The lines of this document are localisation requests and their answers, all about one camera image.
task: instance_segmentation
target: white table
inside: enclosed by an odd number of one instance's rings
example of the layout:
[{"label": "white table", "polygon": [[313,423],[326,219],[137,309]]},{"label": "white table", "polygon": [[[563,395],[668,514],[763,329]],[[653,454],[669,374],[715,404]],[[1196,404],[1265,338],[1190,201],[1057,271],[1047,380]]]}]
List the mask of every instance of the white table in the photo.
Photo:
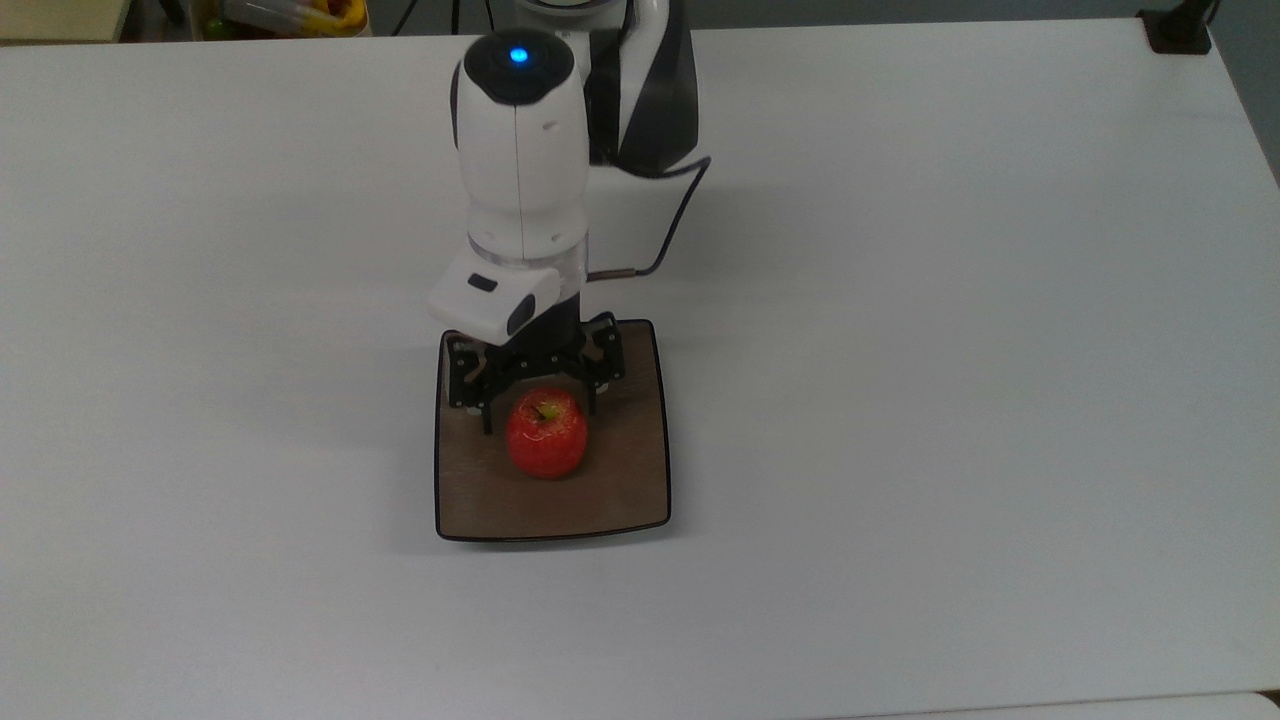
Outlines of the white table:
[{"label": "white table", "polygon": [[[0,49],[0,714],[1280,685],[1280,192],[1216,51],[698,33],[716,164],[585,297],[657,325],[673,520],[493,548],[431,525],[467,42]],[[593,265],[681,192],[594,178]]]}]

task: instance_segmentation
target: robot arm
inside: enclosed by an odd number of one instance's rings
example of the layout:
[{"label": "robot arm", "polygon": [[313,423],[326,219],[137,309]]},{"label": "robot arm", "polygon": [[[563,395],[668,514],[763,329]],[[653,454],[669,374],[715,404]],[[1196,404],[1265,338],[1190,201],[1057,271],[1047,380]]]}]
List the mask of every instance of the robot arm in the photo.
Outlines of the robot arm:
[{"label": "robot arm", "polygon": [[698,88],[682,0],[517,3],[554,33],[488,35],[456,70],[467,241],[428,304],[490,346],[554,347],[577,332],[591,151],[662,177],[696,145]]},{"label": "robot arm", "polygon": [[461,332],[506,345],[585,279],[582,81],[570,47],[531,29],[480,38],[454,79],[467,242],[428,302]]}]

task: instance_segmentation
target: red apple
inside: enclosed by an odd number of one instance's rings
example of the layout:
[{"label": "red apple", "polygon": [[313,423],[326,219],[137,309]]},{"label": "red apple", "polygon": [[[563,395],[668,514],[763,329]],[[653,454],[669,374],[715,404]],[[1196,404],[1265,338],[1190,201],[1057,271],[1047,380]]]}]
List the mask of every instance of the red apple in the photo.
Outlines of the red apple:
[{"label": "red apple", "polygon": [[556,387],[522,395],[507,418],[507,452],[517,468],[547,480],[577,468],[586,452],[586,418],[573,396]]}]

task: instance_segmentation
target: black gripper frame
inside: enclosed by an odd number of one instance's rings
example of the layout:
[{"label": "black gripper frame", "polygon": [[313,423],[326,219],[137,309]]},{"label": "black gripper frame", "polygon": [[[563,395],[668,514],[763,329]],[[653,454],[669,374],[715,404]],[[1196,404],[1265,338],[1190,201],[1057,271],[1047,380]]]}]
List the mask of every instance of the black gripper frame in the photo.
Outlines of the black gripper frame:
[{"label": "black gripper frame", "polygon": [[527,350],[515,342],[499,347],[462,334],[445,347],[449,405],[479,410],[486,436],[493,434],[493,401],[520,380],[568,375],[582,383],[588,413],[594,415],[599,388],[626,377],[622,333],[612,313],[579,322],[572,338],[557,347]]}]

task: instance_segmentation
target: floor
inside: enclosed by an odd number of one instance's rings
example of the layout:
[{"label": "floor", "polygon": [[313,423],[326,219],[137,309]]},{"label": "floor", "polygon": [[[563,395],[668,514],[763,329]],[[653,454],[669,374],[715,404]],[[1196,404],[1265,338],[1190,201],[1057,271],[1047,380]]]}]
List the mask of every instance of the floor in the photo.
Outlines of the floor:
[{"label": "floor", "polygon": [[[390,35],[415,0],[366,0],[374,35]],[[486,0],[460,0],[462,33],[488,29]],[[511,24],[515,0],[492,0],[498,27]],[[1132,18],[1144,6],[1174,0],[686,0],[695,28],[870,24],[1055,18]],[[451,0],[416,0],[401,35],[449,32]],[[1280,181],[1280,1],[1225,0],[1213,37],[1244,109]],[[165,20],[157,0],[134,0],[125,40],[189,41],[191,29]]]}]

